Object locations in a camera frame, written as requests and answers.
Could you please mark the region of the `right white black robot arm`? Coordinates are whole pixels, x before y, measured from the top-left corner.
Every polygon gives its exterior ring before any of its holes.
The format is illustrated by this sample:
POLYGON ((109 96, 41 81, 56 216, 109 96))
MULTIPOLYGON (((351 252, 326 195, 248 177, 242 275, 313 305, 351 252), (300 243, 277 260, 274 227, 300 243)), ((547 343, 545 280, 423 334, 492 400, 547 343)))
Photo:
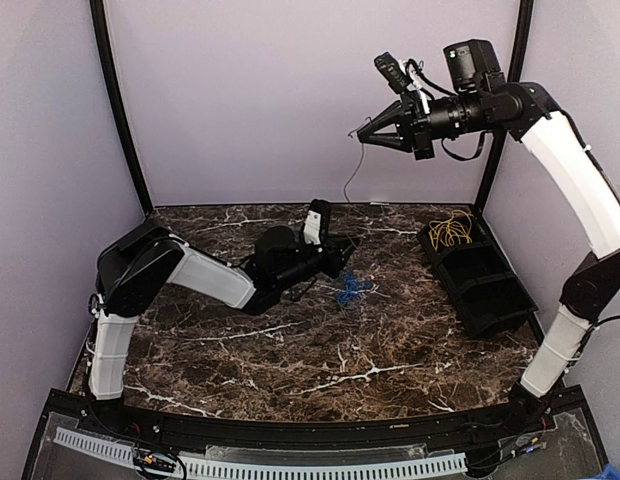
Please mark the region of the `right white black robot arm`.
MULTIPOLYGON (((544 85, 574 116, 620 192, 620 46, 603 33, 535 35, 524 77, 544 85)), ((514 142, 505 147, 485 217, 549 329, 586 238, 558 187, 514 142)), ((594 403, 620 402, 620 320, 593 335, 567 381, 581 385, 594 403)))

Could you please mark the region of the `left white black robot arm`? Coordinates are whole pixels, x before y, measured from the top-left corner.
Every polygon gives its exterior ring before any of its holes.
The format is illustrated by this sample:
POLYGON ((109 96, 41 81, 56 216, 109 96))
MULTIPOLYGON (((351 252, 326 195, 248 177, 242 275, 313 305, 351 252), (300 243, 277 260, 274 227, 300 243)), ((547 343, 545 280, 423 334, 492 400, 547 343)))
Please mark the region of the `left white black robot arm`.
POLYGON ((139 318, 166 285, 210 297, 256 316, 276 306, 285 292, 319 274, 336 279, 359 247, 356 236, 322 233, 312 240, 286 226, 266 230, 252 254, 224 262, 163 226, 131 231, 97 261, 96 291, 88 304, 95 318, 89 394, 93 421, 110 436, 131 427, 130 412, 115 399, 123 394, 124 367, 139 318))

